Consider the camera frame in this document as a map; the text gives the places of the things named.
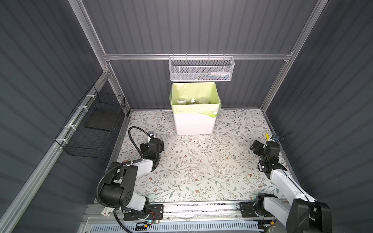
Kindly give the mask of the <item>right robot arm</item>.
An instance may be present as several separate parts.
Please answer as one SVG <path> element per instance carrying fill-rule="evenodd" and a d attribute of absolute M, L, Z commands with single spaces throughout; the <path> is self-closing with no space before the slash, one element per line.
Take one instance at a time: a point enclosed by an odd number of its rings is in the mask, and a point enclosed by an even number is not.
<path fill-rule="evenodd" d="M 331 233 L 332 215 L 330 207 L 317 201 L 286 173 L 279 163 L 280 145 L 269 139 L 265 144 L 255 140 L 250 150 L 259 156 L 257 167 L 283 193 L 287 204 L 277 196 L 259 193 L 253 210 L 260 216 L 273 215 L 288 233 Z"/>

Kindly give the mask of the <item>green bottle yellow cap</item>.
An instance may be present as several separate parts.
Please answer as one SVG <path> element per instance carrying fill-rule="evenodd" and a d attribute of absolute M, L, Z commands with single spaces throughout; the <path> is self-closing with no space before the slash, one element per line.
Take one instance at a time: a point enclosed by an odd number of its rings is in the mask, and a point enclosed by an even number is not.
<path fill-rule="evenodd" d="M 195 99 L 196 104 L 209 104 L 210 100 L 208 98 Z"/>

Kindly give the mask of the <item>clear crushed bottle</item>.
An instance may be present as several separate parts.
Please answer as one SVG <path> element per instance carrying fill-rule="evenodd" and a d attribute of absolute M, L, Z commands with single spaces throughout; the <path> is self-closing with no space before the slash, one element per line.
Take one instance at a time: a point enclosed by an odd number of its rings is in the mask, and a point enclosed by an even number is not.
<path fill-rule="evenodd" d="M 187 100 L 184 98 L 179 98 L 177 100 L 177 105 L 186 105 L 186 103 L 187 103 Z"/>

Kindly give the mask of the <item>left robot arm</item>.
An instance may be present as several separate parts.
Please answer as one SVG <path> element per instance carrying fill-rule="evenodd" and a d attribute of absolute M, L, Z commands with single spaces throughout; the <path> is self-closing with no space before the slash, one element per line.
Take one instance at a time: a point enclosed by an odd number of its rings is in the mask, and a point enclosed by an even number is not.
<path fill-rule="evenodd" d="M 143 158 L 123 163 L 113 162 L 97 185 L 97 201 L 105 207 L 147 215 L 150 201 L 135 192 L 135 183 L 137 178 L 158 167 L 163 151 L 163 140 L 151 137 L 148 143 L 140 145 Z"/>

